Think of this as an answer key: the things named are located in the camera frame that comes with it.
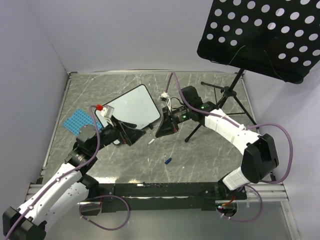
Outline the small black-framed whiteboard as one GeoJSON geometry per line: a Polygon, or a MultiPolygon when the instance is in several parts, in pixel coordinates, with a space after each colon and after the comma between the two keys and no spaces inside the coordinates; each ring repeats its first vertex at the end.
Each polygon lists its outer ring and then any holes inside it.
{"type": "MultiPolygon", "coordinates": [[[[114,108],[113,117],[119,121],[136,124],[136,129],[142,130],[161,117],[160,111],[144,84],[134,87],[103,106],[106,105],[114,108]]],[[[103,127],[109,124],[107,119],[98,116],[97,110],[95,110],[95,115],[103,127]]]]}

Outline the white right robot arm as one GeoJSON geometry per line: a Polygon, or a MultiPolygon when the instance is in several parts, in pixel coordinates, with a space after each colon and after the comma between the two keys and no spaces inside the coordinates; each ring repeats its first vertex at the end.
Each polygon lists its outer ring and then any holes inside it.
{"type": "Polygon", "coordinates": [[[220,181],[218,193],[223,199],[230,199],[239,187],[258,183],[278,165],[278,155],[274,139],[260,135],[239,124],[213,102],[203,102],[195,87],[182,90],[181,106],[171,108],[171,98],[163,92],[160,98],[167,105],[162,108],[162,120],[155,134],[156,138],[175,134],[179,124],[192,120],[206,127],[231,143],[242,155],[240,167],[225,175],[220,181]]]}

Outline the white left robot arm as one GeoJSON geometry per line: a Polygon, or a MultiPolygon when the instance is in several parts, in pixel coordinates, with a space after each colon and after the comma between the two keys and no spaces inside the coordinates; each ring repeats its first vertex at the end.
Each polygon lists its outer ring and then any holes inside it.
{"type": "Polygon", "coordinates": [[[51,225],[72,206],[99,195],[99,183],[87,172],[97,161],[97,153],[115,141],[128,146],[136,143],[145,130],[116,121],[98,130],[83,126],[72,151],[56,173],[29,200],[18,208],[9,207],[2,215],[6,240],[43,240],[51,225]]]}

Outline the blue marker cap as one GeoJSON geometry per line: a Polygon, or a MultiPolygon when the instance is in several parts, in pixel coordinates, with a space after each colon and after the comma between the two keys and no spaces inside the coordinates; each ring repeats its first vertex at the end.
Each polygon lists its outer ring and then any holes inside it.
{"type": "Polygon", "coordinates": [[[165,163],[166,165],[168,165],[171,161],[172,161],[172,158],[170,157],[170,158],[168,158],[164,163],[165,163]]]}

